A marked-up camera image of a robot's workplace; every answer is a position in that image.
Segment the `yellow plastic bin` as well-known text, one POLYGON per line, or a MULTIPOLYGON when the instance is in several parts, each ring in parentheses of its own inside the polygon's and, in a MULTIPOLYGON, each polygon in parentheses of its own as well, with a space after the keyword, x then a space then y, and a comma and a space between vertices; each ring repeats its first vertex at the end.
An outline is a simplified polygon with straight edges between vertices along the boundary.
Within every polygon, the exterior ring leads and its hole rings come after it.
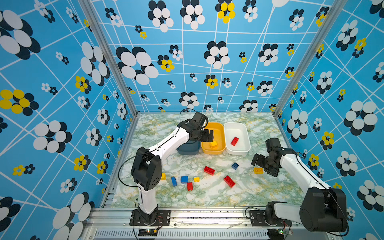
POLYGON ((203 153, 208 155, 219 155, 226 149, 224 126, 220 123, 208 123, 206 129, 214 131, 214 141, 218 143, 218 147, 211 149, 210 143, 201 142, 203 153))

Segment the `dark teal plastic bin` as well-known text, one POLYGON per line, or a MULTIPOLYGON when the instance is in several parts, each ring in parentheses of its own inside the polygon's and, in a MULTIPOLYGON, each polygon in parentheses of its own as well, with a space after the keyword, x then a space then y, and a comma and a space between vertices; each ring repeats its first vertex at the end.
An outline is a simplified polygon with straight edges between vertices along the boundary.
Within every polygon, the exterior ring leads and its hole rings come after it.
POLYGON ((194 156, 199 153, 200 147, 201 147, 200 141, 188 141, 187 143, 179 146, 177 148, 177 151, 180 155, 194 156))

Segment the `white plastic bin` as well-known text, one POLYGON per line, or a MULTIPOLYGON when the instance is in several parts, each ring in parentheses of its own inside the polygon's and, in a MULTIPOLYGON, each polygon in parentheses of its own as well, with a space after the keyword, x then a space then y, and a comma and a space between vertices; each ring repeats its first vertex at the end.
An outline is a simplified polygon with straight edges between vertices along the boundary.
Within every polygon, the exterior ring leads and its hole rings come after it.
POLYGON ((225 123, 226 152, 230 155, 245 156, 251 150, 251 143, 246 125, 225 123))

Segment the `small blue lego brick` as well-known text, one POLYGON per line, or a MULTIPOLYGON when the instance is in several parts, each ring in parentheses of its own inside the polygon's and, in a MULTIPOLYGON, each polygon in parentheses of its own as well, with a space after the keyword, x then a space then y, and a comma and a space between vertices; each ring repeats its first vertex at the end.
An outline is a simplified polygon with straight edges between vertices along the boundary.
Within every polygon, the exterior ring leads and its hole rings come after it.
POLYGON ((239 167, 239 165, 238 165, 237 163, 233 163, 233 164, 232 164, 232 168, 233 168, 233 169, 236 170, 238 167, 239 167))

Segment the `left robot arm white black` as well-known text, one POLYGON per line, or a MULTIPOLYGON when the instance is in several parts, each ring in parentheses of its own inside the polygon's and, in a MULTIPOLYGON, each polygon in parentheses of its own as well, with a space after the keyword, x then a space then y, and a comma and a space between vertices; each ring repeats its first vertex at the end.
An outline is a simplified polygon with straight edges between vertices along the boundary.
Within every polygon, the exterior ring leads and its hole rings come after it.
POLYGON ((155 187, 162 176, 162 161, 188 141, 208 142, 214 140, 214 131, 206 129, 208 117, 195 112, 193 117, 180 121, 175 130, 165 139, 149 148, 137 150, 131 176, 139 188, 139 219, 152 224, 158 215, 155 187))

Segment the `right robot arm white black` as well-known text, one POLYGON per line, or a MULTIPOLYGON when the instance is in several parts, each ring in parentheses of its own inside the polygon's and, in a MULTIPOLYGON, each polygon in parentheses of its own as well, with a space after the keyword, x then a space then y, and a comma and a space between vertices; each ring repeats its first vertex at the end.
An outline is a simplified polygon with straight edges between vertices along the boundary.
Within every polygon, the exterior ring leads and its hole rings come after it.
POLYGON ((301 224, 310 232, 327 232, 343 236, 349 232, 347 198, 341 189, 330 187, 315 175, 293 149, 283 148, 280 140, 266 140, 268 156, 255 154, 253 166, 277 177, 280 169, 287 171, 302 189, 305 197, 301 205, 268 202, 266 222, 276 225, 288 220, 301 224))

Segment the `red lego brick long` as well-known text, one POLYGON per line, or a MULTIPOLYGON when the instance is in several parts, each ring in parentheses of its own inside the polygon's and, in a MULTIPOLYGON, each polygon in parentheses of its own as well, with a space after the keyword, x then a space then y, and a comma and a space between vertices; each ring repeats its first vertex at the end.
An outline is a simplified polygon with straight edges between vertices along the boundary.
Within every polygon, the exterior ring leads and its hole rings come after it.
POLYGON ((230 188, 233 188, 236 184, 229 176, 226 176, 224 181, 230 188))

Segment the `blue lego brick square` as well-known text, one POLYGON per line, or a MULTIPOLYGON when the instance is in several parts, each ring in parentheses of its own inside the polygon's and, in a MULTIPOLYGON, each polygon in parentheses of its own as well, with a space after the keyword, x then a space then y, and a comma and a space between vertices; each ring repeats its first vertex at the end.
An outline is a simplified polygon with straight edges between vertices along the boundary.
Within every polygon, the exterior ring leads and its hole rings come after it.
POLYGON ((181 183, 182 184, 187 184, 188 182, 189 182, 188 176, 181 176, 181 183))

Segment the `small red lego brick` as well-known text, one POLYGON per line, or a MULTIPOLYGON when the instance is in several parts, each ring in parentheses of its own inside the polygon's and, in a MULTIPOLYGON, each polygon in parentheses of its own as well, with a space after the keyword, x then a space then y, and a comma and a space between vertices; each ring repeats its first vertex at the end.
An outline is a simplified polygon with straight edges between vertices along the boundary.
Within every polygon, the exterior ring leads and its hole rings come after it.
POLYGON ((192 182, 187 183, 187 190, 192 191, 193 189, 194 189, 193 183, 192 182))

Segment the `blue lego brick narrow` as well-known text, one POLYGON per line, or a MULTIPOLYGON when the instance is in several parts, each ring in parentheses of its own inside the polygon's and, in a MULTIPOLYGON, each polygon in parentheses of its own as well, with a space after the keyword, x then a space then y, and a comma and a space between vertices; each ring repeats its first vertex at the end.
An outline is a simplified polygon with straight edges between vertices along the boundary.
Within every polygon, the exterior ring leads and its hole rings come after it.
POLYGON ((176 187, 178 185, 177 180, 175 177, 171 177, 172 185, 176 187))

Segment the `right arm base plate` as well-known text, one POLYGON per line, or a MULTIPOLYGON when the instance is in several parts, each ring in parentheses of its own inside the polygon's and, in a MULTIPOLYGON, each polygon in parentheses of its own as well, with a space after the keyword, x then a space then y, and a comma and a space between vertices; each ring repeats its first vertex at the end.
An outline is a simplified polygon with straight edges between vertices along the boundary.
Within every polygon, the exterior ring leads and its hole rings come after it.
POLYGON ((292 222, 290 220, 283 220, 273 217, 271 214, 266 214, 264 210, 251 210, 248 213, 248 217, 253 227, 291 227, 292 222))

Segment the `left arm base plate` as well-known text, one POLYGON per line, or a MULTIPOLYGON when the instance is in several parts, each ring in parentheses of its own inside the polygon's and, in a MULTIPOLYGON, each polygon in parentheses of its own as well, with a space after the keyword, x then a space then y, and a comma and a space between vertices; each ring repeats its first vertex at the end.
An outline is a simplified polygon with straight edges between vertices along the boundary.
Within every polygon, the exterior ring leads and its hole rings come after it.
POLYGON ((171 220, 170 210, 155 210, 151 214, 144 213, 141 209, 132 211, 130 226, 169 226, 171 220))

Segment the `aluminium front rail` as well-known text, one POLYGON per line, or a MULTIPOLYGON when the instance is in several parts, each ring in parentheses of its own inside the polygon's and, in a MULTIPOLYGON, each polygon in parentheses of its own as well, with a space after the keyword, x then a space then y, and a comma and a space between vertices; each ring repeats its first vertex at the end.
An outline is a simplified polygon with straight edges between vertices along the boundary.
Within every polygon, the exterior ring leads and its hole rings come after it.
POLYGON ((132 209, 95 209, 82 240, 337 240, 335 234, 309 232, 303 225, 284 221, 270 226, 260 217, 261 207, 171 208, 159 228, 134 226, 132 209))

